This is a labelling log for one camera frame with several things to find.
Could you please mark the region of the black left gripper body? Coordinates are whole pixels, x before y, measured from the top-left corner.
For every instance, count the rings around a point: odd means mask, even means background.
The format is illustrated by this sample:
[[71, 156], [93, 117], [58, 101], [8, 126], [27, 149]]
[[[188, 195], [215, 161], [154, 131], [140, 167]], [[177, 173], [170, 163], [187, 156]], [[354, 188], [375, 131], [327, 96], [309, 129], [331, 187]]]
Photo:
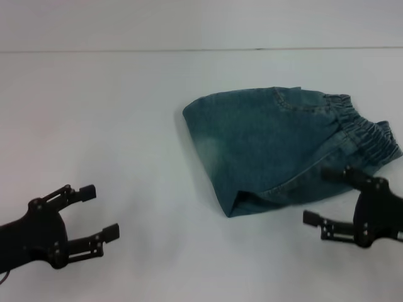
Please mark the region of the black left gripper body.
[[66, 199], [34, 199], [24, 216], [1, 226], [1, 269], [41, 260], [54, 269], [68, 264], [67, 232], [59, 211]]

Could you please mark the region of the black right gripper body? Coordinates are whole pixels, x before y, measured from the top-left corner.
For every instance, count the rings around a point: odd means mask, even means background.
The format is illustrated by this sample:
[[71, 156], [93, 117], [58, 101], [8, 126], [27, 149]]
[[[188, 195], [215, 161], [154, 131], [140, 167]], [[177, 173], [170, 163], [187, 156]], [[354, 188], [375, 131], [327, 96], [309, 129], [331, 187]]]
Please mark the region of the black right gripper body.
[[367, 249], [381, 238], [402, 242], [402, 198], [390, 190], [388, 180], [367, 177], [359, 191], [353, 217], [355, 244]]

